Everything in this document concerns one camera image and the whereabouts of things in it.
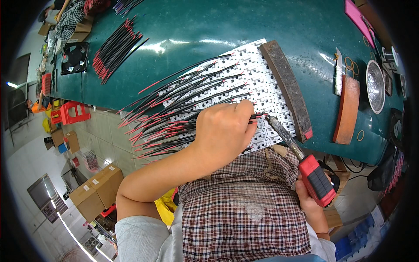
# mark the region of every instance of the orange block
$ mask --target orange block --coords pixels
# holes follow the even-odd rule
[[[341,103],[339,106],[335,134],[333,135],[333,142],[344,145],[349,145],[351,143],[355,123],[357,122],[359,103],[359,81],[343,75]]]

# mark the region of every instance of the black rubber grip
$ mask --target black rubber grip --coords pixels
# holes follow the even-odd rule
[[[329,182],[320,166],[316,167],[316,169],[308,175],[307,179],[313,186],[318,199],[322,199],[330,190],[333,190],[332,184]]]

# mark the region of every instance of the silver bowl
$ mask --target silver bowl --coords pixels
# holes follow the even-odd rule
[[[368,101],[374,113],[379,114],[384,107],[385,86],[383,73],[374,60],[368,62],[366,80]]]

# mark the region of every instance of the gray t-shirt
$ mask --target gray t-shirt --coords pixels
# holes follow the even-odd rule
[[[121,262],[178,262],[182,255],[182,204],[174,213],[170,228],[161,220],[143,215],[123,218],[115,225]],[[335,244],[318,239],[306,223],[311,253],[327,262],[336,262]]]

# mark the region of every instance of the hair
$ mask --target hair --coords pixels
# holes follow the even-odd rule
[[[45,22],[45,12],[48,10],[48,8],[45,8],[38,16],[38,22],[44,23]]]

